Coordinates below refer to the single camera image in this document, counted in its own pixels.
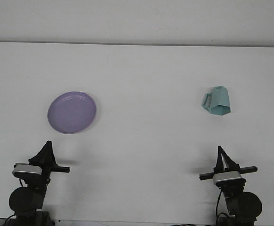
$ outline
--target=table surface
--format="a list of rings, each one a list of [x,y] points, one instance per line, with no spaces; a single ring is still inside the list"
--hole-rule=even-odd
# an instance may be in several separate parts
[[[228,88],[232,113],[201,107]],[[50,127],[51,102],[90,94],[93,124]],[[274,48],[0,43],[0,217],[19,187],[11,174],[47,140],[71,172],[52,173],[44,203],[54,219],[213,224],[217,146],[262,201],[258,225],[274,225]],[[221,198],[220,211],[226,211]]]

